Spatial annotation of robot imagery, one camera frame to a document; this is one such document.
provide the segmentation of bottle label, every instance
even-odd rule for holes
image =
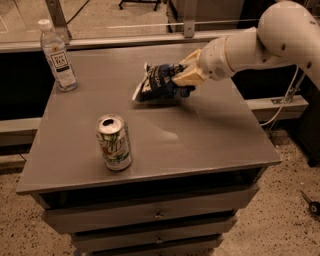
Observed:
[[[46,51],[46,57],[50,66],[54,69],[56,78],[59,80],[62,87],[76,82],[65,50],[59,50],[58,47],[53,47],[50,52]]]

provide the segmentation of aluminum can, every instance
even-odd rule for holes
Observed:
[[[118,115],[110,114],[100,117],[96,123],[96,136],[102,156],[110,170],[123,170],[131,162],[128,126]]]

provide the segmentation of bottle cap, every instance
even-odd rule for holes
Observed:
[[[46,19],[44,19],[44,20],[39,20],[39,21],[38,21],[38,25],[39,25],[39,27],[40,27],[40,29],[41,29],[42,31],[48,31],[48,30],[51,30],[51,29],[52,29],[52,25],[51,25],[50,20],[46,20]]]

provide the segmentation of plastic bottle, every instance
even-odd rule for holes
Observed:
[[[63,40],[55,33],[49,20],[38,22],[42,31],[40,44],[51,71],[61,91],[71,91],[77,88],[77,80],[68,57]]]

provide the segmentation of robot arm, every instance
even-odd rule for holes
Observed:
[[[208,77],[221,80],[245,69],[296,64],[320,90],[320,28],[300,4],[278,1],[263,13],[257,29],[212,40],[182,61],[190,63],[192,68],[173,78],[178,85],[198,85]]]

